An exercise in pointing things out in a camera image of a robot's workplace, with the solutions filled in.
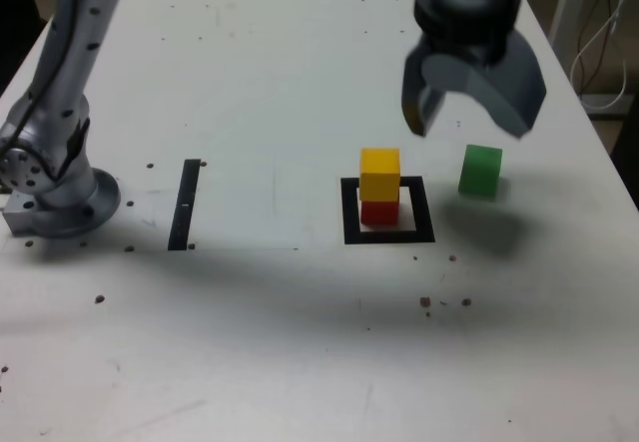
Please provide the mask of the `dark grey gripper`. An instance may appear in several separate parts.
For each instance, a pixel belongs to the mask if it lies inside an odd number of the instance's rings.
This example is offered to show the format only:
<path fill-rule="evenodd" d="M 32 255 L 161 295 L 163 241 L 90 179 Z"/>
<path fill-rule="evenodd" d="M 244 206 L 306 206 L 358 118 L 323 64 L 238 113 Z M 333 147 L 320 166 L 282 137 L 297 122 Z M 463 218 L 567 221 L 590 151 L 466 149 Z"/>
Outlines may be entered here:
<path fill-rule="evenodd" d="M 401 90 L 402 113 L 415 135 L 427 135 L 446 93 L 471 97 L 500 129 L 520 139 L 532 130 L 546 87 L 531 46 L 518 32 L 505 43 L 478 45 L 421 37 L 405 59 Z"/>

